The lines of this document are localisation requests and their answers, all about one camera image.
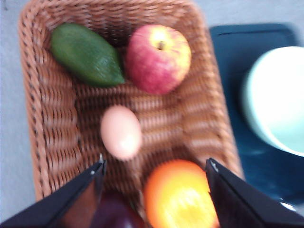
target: egg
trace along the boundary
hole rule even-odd
[[[119,160],[133,158],[142,144],[141,126],[136,115],[121,105],[105,111],[100,133],[105,148]]]

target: woven basket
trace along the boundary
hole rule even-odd
[[[52,30],[63,22],[85,25],[124,54],[143,24],[179,30],[192,50],[183,83],[165,96],[148,95],[127,82],[94,88],[71,77],[50,53]],[[143,215],[142,189],[160,163],[213,157],[242,176],[229,125],[209,31],[187,0],[32,0],[19,21],[29,135],[37,200],[54,192],[99,159],[108,160],[107,190],[131,199]],[[114,104],[137,115],[143,145],[136,158],[111,157],[100,138],[100,118]]]

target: avocado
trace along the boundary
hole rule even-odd
[[[124,83],[118,51],[85,26],[65,23],[54,29],[51,52],[81,81],[95,87]]]

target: apple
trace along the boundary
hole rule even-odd
[[[144,25],[131,36],[125,63],[136,87],[163,95],[185,78],[191,64],[191,49],[179,31],[163,25]]]

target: gray floor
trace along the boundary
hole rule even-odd
[[[27,0],[1,0],[1,221],[35,201],[17,21]],[[196,0],[208,25],[289,22],[304,45],[304,0]]]

